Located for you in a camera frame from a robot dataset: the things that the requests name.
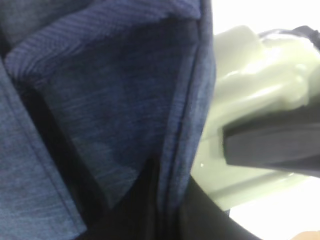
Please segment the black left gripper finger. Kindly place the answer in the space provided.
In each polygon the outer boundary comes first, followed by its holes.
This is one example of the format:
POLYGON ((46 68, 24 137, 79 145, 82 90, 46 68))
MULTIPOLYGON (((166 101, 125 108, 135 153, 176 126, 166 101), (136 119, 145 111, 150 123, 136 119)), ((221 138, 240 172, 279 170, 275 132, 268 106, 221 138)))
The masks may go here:
POLYGON ((258 239, 222 211, 192 177, 179 208, 176 229, 178 240, 258 239))

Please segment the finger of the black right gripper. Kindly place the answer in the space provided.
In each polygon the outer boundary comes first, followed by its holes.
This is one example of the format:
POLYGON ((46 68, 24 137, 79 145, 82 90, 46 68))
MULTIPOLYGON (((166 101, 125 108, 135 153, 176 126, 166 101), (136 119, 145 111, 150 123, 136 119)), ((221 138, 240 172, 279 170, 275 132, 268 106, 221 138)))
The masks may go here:
POLYGON ((320 104, 268 113, 223 129, 227 164, 320 176, 320 104))

